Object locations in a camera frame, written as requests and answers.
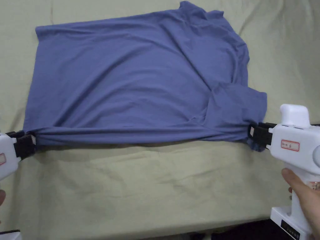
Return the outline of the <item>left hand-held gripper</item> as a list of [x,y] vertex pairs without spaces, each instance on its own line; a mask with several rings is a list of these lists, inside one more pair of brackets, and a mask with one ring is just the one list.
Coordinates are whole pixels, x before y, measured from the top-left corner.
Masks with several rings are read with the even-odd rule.
[[[0,134],[0,180],[10,176],[17,170],[19,158],[31,157],[35,152],[36,138],[32,132],[21,130]],[[0,239],[21,240],[21,231],[3,231],[0,233]]]

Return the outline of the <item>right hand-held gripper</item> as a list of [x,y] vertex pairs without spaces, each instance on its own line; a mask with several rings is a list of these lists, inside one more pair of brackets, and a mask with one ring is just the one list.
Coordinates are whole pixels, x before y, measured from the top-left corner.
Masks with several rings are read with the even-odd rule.
[[[247,134],[250,148],[262,152],[269,145],[271,155],[283,161],[309,188],[320,189],[320,128],[310,124],[305,106],[283,104],[282,120],[274,123],[251,123]],[[291,205],[273,207],[270,219],[294,240],[313,240],[296,193]]]

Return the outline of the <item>person's right hand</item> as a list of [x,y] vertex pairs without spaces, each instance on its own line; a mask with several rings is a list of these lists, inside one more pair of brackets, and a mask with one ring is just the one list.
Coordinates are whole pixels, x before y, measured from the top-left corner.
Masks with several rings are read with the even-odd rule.
[[289,192],[297,195],[302,212],[312,229],[313,237],[320,239],[320,192],[311,189],[290,169],[282,169],[282,177],[289,184]]

